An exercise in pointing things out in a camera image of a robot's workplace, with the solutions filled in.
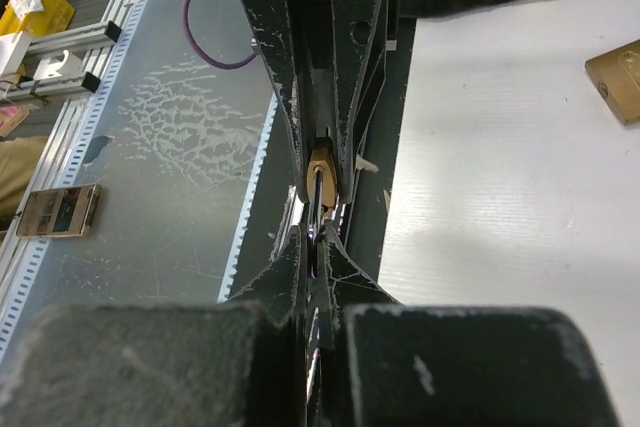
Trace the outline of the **large brass padlock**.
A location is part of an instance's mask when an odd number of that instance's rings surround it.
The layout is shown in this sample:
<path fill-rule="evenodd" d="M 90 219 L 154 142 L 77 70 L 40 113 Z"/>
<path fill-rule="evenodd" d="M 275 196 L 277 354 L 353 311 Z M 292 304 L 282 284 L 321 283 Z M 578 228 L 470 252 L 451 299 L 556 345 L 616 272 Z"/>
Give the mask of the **large brass padlock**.
<path fill-rule="evenodd" d="M 635 40 L 585 62 L 594 87 L 623 125 L 639 122 L 639 58 Z"/>

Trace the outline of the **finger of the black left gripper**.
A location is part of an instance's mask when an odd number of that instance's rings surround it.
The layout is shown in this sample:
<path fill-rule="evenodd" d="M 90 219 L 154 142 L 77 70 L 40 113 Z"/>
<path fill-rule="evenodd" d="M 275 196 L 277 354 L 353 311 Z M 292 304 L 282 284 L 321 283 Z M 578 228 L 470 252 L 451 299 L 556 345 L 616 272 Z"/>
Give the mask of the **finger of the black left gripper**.
<path fill-rule="evenodd" d="M 309 133 L 301 112 L 294 30 L 288 0 L 241 0 L 253 37 L 285 118 L 297 194 L 309 200 L 307 166 Z"/>
<path fill-rule="evenodd" d="M 338 192 L 350 202 L 354 184 L 354 122 L 382 0 L 331 0 Z"/>

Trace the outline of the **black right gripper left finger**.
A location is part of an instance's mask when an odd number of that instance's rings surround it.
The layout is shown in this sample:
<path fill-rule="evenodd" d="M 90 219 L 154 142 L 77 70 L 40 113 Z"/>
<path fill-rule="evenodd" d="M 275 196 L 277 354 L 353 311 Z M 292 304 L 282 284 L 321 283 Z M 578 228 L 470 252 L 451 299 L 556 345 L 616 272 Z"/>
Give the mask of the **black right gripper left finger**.
<path fill-rule="evenodd" d="M 224 303 L 60 305 L 24 334 L 5 426 L 303 426 L 307 237 Z"/>

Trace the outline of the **small brass padlock long shackle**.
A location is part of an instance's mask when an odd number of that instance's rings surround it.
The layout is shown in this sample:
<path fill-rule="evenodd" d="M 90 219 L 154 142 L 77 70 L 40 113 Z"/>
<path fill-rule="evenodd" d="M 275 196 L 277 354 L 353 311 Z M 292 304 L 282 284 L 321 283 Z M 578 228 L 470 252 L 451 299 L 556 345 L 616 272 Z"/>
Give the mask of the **small brass padlock long shackle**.
<path fill-rule="evenodd" d="M 307 169 L 307 192 L 308 234 L 315 241 L 324 221 L 332 219 L 339 199 L 332 142 L 328 137 L 319 138 L 311 153 Z"/>

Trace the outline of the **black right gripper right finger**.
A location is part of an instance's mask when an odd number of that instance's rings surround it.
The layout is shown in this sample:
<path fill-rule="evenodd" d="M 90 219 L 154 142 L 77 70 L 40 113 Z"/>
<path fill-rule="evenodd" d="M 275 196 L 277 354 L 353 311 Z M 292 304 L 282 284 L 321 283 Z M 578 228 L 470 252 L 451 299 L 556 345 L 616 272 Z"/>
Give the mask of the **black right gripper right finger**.
<path fill-rule="evenodd" d="M 407 306 L 317 241 L 322 403 L 331 426 L 615 426 L 590 346 L 540 307 Z"/>

